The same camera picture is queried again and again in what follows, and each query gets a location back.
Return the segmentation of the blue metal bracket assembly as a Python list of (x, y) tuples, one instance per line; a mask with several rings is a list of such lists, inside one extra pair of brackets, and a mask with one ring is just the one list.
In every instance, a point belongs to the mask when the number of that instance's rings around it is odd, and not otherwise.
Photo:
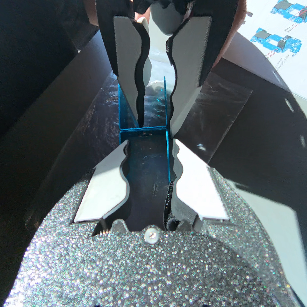
[(167, 83), (164, 76), (162, 80), (153, 80), (146, 87), (144, 97), (144, 124), (139, 127), (138, 122), (132, 114), (129, 104), (126, 102), (123, 91), (118, 84), (118, 127), (119, 127), (119, 142), (122, 143), (124, 134), (139, 134), (141, 136), (149, 135), (150, 133), (162, 133), (162, 139), (166, 143), (167, 155), (167, 176), (168, 183), (171, 182), (170, 176), (170, 145), (169, 145), (169, 114), (167, 99)]

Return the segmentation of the clear plastic bag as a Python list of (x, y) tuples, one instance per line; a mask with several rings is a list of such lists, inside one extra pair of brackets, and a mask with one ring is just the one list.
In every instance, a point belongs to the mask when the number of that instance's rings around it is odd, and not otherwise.
[[(251, 90), (210, 73), (176, 137), (208, 163), (250, 94)], [(113, 217), (124, 219), (130, 230), (140, 230), (149, 224), (163, 228), (169, 185), (166, 137), (165, 131), (148, 133), (146, 136), (121, 135), (122, 140), (130, 140), (130, 195)], [(82, 175), (118, 145), (118, 82), (111, 74), (39, 188), (25, 215), (26, 227), (36, 230), (55, 203)]]

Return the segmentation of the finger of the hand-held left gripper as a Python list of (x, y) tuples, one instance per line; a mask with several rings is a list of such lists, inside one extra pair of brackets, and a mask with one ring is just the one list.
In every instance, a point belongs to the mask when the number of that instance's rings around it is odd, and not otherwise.
[(150, 37), (145, 17), (137, 21), (124, 16), (113, 18), (118, 82), (137, 127), (144, 125), (145, 89), (151, 77), (148, 58)]
[(199, 82), (211, 22), (211, 17), (192, 17), (172, 37), (171, 59), (175, 68), (176, 84), (171, 95), (171, 137), (181, 128), (201, 90)]

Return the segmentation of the printed instruction manual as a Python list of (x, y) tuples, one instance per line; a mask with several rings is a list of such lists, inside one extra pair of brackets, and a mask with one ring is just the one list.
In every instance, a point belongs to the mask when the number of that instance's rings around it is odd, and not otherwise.
[(239, 33), (273, 66), (276, 82), (306, 99), (306, 0), (247, 1)]

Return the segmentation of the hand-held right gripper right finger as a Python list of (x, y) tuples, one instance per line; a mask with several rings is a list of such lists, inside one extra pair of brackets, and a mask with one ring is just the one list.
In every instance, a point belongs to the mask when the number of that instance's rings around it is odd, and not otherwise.
[(179, 221), (194, 222), (204, 219), (229, 220), (213, 169), (178, 139), (173, 140), (173, 170), (175, 181), (171, 211)]

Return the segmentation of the person's left hand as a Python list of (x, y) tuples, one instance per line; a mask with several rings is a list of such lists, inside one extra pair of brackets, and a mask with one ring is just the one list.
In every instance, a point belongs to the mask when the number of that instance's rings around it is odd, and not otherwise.
[(233, 20), (233, 23), (232, 23), (232, 27), (230, 29), (228, 36), (227, 36), (224, 47), (228, 48), (230, 42), (233, 39), (233, 36), (235, 35), (235, 33), (238, 31), (238, 29), (242, 25), (242, 23), (245, 19), (245, 16), (246, 16), (246, 12), (247, 12), (247, 1), (246, 0), (239, 0), (237, 10), (236, 10), (236, 14), (235, 14), (235, 17), (234, 17), (234, 20)]

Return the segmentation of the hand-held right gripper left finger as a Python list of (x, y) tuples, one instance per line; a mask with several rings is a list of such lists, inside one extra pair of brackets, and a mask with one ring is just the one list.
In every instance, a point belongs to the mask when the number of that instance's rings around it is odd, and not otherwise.
[(94, 167), (74, 223), (105, 219), (127, 201), (130, 186), (122, 168), (128, 147), (129, 141), (124, 141)]

